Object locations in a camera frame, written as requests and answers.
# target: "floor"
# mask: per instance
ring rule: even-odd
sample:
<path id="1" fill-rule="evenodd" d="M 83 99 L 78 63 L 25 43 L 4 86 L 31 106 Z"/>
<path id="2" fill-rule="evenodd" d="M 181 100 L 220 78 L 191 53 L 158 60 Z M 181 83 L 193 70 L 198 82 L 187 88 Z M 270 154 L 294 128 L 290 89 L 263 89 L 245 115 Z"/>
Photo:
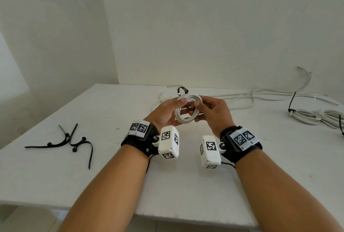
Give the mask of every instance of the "floor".
<path id="1" fill-rule="evenodd" d="M 17 207 L 6 220 L 0 224 L 1 232 L 56 232 L 65 212 L 51 211 L 43 208 Z M 134 216 L 126 232 L 249 232 L 242 229 L 229 229 L 217 226 L 201 226 L 166 221 L 155 221 Z"/>

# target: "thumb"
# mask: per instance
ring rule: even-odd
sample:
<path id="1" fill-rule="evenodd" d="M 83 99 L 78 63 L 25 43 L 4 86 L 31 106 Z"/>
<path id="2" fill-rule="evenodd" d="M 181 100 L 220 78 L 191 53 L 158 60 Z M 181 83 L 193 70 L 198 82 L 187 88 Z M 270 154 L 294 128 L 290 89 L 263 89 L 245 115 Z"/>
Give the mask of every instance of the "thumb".
<path id="1" fill-rule="evenodd" d="M 178 109 L 182 106 L 184 106 L 185 104 L 187 104 L 187 98 L 183 98 L 183 99 L 177 99 L 177 100 L 174 100 L 173 103 L 171 104 L 171 108 L 173 110 L 175 109 Z"/>
<path id="2" fill-rule="evenodd" d="M 211 112 L 211 109 L 209 109 L 204 103 L 200 103 L 199 101 L 194 102 L 194 106 L 197 110 L 204 113 L 204 115 L 207 115 Z"/>

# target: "hand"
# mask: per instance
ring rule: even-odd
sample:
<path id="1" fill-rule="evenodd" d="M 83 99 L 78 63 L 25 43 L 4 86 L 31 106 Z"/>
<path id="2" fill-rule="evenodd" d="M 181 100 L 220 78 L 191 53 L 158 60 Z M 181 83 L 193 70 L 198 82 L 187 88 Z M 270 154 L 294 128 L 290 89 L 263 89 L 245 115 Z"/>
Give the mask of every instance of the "hand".
<path id="1" fill-rule="evenodd" d="M 152 123 L 156 128 L 157 131 L 160 133 L 161 129 L 165 126 L 178 126 L 182 123 L 179 123 L 174 117 L 174 111 L 182 106 L 187 104 L 187 98 L 178 100 L 177 98 L 173 98 L 167 100 L 160 104 L 154 111 L 150 113 L 146 118 L 145 121 L 149 121 Z M 182 109 L 180 111 L 180 115 L 187 114 L 190 109 Z"/>
<path id="2" fill-rule="evenodd" d="M 206 120 L 214 135 L 220 138 L 221 132 L 231 126 L 235 126 L 230 109 L 224 100 L 212 98 L 209 96 L 201 96 L 203 102 L 195 101 L 191 108 L 196 107 L 203 114 L 195 118 L 195 122 Z"/>

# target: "table surface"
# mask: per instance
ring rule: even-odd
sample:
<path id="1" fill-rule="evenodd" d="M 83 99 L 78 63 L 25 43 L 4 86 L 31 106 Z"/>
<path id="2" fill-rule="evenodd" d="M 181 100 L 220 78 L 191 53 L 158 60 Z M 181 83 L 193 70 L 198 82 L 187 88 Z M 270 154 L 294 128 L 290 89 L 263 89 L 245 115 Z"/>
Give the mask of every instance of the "table surface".
<path id="1" fill-rule="evenodd" d="M 238 90 L 190 88 L 191 93 L 216 95 Z M 97 84 L 33 127 L 0 151 L 0 203 L 69 209 L 85 187 L 120 147 L 133 120 L 151 111 L 159 94 L 177 96 L 176 88 Z M 256 101 L 249 109 L 233 110 L 234 122 L 261 140 L 267 153 L 312 193 L 344 226 L 344 137 L 339 129 L 312 126 L 288 117 L 290 100 Z M 294 108 L 334 108 L 311 98 L 296 97 Z M 59 143 L 74 125 L 73 143 L 86 136 L 90 146 L 73 153 L 70 145 L 25 149 Z M 228 165 L 204 169 L 200 162 L 201 136 L 212 134 L 206 122 L 177 127 L 178 159 L 151 160 L 136 213 L 159 219 L 257 227 L 235 170 Z"/>

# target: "black wrist strap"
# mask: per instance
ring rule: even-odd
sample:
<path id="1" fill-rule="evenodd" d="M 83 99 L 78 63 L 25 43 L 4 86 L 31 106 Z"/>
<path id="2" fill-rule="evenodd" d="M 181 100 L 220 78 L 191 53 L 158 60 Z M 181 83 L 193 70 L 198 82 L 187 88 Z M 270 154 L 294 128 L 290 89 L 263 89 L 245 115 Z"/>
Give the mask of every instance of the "black wrist strap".
<path id="1" fill-rule="evenodd" d="M 135 135 L 128 135 L 121 143 L 121 146 L 126 144 L 133 146 L 149 157 L 151 155 L 158 154 L 157 147 L 152 144 L 154 142 L 154 136 L 158 135 L 159 132 L 157 131 L 157 128 L 153 124 L 150 124 L 144 138 L 140 138 Z"/>
<path id="2" fill-rule="evenodd" d="M 224 148 L 226 151 L 221 155 L 233 163 L 237 163 L 240 159 L 246 156 L 248 153 L 255 149 L 263 149 L 260 142 L 256 143 L 253 146 L 248 147 L 246 150 L 242 151 L 239 146 L 233 141 L 230 137 L 230 134 L 236 130 L 242 129 L 241 126 L 232 126 L 223 130 L 220 134 L 221 142 L 224 143 Z"/>

